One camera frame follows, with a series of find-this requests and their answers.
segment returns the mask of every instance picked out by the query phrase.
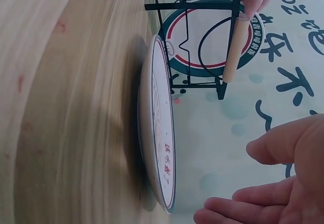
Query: metal rack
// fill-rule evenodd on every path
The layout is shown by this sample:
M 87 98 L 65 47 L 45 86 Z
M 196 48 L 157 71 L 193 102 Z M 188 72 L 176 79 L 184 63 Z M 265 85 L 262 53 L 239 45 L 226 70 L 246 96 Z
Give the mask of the metal rack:
M 188 29 L 188 10 L 189 9 L 205 9 L 205 10 L 231 10 L 231 17 L 226 18 L 223 21 L 219 22 L 218 24 L 215 24 L 215 26 L 219 26 L 220 24 L 226 22 L 226 21 L 231 21 L 230 25 L 230 31 L 229 31 L 229 43 L 227 47 L 227 57 L 232 41 L 232 36 L 234 32 L 234 26 L 235 26 L 235 21 L 236 18 L 239 16 L 239 9 L 240 9 L 240 0 L 232 0 L 231 3 L 222 3 L 222 2 L 213 2 L 213 3 L 206 3 L 206 2 L 188 2 L 190 0 L 176 0 L 175 3 L 159 3 L 158 0 L 155 0 L 155 3 L 153 4 L 145 4 L 145 10 L 147 11 L 152 11 L 155 10 L 157 11 L 158 14 L 158 19 L 160 23 L 160 29 L 162 31 L 162 37 L 161 39 L 163 40 L 164 43 L 164 49 L 165 49 L 165 54 L 167 58 L 167 63 L 168 63 L 168 70 L 169 70 L 169 75 L 170 75 L 170 89 L 172 90 L 173 88 L 215 88 L 218 99 L 222 100 L 224 99 L 226 88 L 227 88 L 227 83 L 222 81 L 222 78 L 218 75 L 215 75 L 213 72 L 211 72 L 202 62 L 201 58 L 199 58 L 199 62 L 201 66 L 203 67 L 204 70 L 206 70 L 211 76 L 210 78 L 213 78 L 210 82 L 198 82 L 198 83 L 192 83 L 192 75 L 191 75 L 191 62 L 190 62 L 190 51 L 183 48 L 182 45 L 185 44 L 187 41 L 189 41 L 189 29 Z M 185 19 L 186 19 L 186 39 L 179 44 L 179 48 L 183 51 L 185 51 L 188 55 L 188 69 L 187 69 L 187 80 L 186 84 L 174 84 L 173 83 L 173 76 L 171 72 L 171 65 L 170 65 L 170 60 L 169 60 L 169 55 L 168 55 L 168 49 L 167 49 L 167 43 L 166 43 L 166 38 L 164 36 L 163 32 L 163 21 L 162 21 L 162 16 L 161 16 L 161 10 L 183 10 L 185 13 Z

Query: wood grain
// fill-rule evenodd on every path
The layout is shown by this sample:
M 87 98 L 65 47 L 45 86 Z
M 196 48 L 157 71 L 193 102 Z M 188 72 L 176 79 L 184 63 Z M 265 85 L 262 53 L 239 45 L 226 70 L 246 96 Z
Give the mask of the wood grain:
M 29 90 L 68 0 L 0 0 L 0 223 L 14 223 L 17 142 Z

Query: fingernail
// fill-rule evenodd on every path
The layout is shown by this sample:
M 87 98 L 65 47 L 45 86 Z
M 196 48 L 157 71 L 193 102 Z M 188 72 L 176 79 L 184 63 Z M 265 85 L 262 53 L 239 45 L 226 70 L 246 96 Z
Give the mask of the fingernail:
M 255 11 L 245 10 L 245 14 L 250 17 L 250 20 L 254 17 Z
M 253 147 L 255 144 L 257 144 L 258 143 L 258 139 L 256 139 L 256 140 L 253 140 L 253 141 L 250 141 L 248 144 L 247 144 L 247 151 L 249 150 L 249 149 L 251 149 L 251 147 Z

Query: wooden table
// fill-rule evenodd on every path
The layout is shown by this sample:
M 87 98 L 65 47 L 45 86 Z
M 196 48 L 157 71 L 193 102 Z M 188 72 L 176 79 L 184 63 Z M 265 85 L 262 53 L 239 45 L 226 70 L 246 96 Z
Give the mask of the wooden table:
M 16 223 L 168 223 L 134 157 L 130 124 L 132 80 L 151 38 L 143 5 L 70 0 L 66 6 L 25 107 Z

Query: wooden dowel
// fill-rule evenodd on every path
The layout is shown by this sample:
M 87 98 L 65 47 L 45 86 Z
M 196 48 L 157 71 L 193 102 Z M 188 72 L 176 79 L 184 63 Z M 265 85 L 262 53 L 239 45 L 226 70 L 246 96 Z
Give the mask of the wooden dowel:
M 233 38 L 224 68 L 223 81 L 226 83 L 230 83 L 234 79 L 238 62 L 246 43 L 249 24 L 250 18 L 246 14 L 240 13 L 235 22 Z

